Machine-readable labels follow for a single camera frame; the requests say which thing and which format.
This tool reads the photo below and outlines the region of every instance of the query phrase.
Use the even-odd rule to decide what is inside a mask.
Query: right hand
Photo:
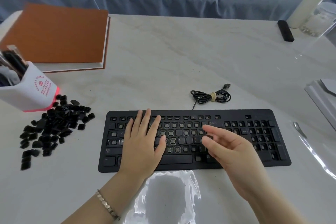
[[[225,169],[242,198],[249,201],[271,187],[267,172],[249,141],[222,128],[203,125],[203,130],[207,136],[202,138],[202,144]]]

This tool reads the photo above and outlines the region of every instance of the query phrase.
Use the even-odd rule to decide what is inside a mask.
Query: left hand
[[[130,119],[127,124],[119,172],[145,180],[152,175],[162,158],[166,149],[166,136],[160,138],[154,151],[154,140],[161,117],[156,117],[148,133],[151,110],[147,109],[144,118],[141,118],[142,110],[139,110],[135,121]]]

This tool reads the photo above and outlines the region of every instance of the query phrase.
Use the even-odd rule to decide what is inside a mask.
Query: white box
[[[33,63],[27,63],[20,83],[0,87],[0,99],[23,112],[46,111],[53,107],[60,89]]]

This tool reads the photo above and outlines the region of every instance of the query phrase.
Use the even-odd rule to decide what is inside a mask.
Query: keyboard
[[[265,167],[289,166],[289,158],[271,110],[165,110],[152,111],[149,127],[161,115],[153,147],[166,135],[166,150],[156,171],[217,169],[221,165],[201,144],[208,124],[232,131],[250,141]],[[106,115],[98,170],[117,172],[122,159],[125,127],[137,111],[109,111]]]

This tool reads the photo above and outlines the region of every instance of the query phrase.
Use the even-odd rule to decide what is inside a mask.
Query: red base
[[[26,111],[23,111],[23,112],[41,112],[41,111],[46,111],[46,110],[51,109],[53,107],[53,103],[56,101],[56,95],[58,95],[59,92],[60,92],[60,88],[57,87],[56,93],[55,93],[54,98],[52,100],[52,103],[48,107],[42,108],[42,109],[35,109],[35,110],[26,110]]]

